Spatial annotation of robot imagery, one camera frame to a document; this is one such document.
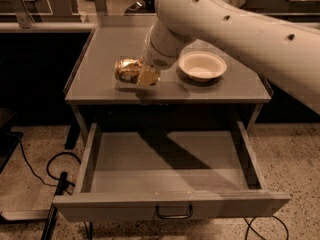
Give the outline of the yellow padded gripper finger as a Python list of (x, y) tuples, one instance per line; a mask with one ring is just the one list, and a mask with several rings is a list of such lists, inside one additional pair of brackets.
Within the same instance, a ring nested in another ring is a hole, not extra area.
[(160, 78), (160, 71), (148, 64), (139, 64), (139, 74), (137, 85), (142, 87), (149, 87), (155, 85)]

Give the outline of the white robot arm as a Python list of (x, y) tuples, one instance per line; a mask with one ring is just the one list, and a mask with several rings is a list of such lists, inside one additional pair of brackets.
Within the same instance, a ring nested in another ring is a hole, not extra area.
[(320, 113), (320, 31), (235, 8), (223, 0), (155, 0), (143, 62), (167, 69), (203, 40)]

